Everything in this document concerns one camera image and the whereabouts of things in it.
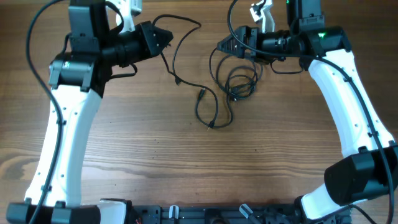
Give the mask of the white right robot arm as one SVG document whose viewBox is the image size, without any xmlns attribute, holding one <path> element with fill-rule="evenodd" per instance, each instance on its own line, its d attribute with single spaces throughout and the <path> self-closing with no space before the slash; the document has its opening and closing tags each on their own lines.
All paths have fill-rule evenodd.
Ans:
<svg viewBox="0 0 398 224">
<path fill-rule="evenodd" d="M 338 130 L 342 160 L 325 170 L 324 181 L 295 201 L 299 223 L 343 219 L 359 203 L 389 197 L 387 222 L 394 216 L 397 188 L 397 143 L 375 112 L 361 83 L 345 31 L 327 27 L 319 1 L 287 1 L 288 29 L 276 30 L 271 1 L 250 12 L 260 27 L 241 26 L 217 45 L 238 58 L 271 64 L 297 58 L 328 105 Z"/>
</svg>

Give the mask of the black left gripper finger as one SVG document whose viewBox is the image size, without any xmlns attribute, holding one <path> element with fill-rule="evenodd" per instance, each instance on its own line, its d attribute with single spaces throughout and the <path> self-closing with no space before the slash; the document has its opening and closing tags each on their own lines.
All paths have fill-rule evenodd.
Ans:
<svg viewBox="0 0 398 224">
<path fill-rule="evenodd" d="M 152 44 L 152 57 L 156 57 L 160 55 L 163 50 L 167 47 L 170 47 L 171 44 L 169 42 L 156 42 Z"/>
<path fill-rule="evenodd" d="M 154 47 L 167 47 L 170 45 L 171 41 L 174 38 L 174 35 L 171 31 L 161 29 L 159 27 L 153 27 L 153 46 Z"/>
</svg>

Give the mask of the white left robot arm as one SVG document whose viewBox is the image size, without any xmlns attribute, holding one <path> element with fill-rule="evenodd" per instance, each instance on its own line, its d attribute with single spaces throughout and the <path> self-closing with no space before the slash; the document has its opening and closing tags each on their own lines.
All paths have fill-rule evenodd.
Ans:
<svg viewBox="0 0 398 224">
<path fill-rule="evenodd" d="M 70 32 L 43 84 L 50 115 L 39 164 L 24 201 L 10 203 L 9 223 L 137 223 L 131 202 L 81 202 L 86 145 L 114 66 L 158 56 L 173 38 L 151 22 L 135 24 L 141 1 L 71 1 Z"/>
</svg>

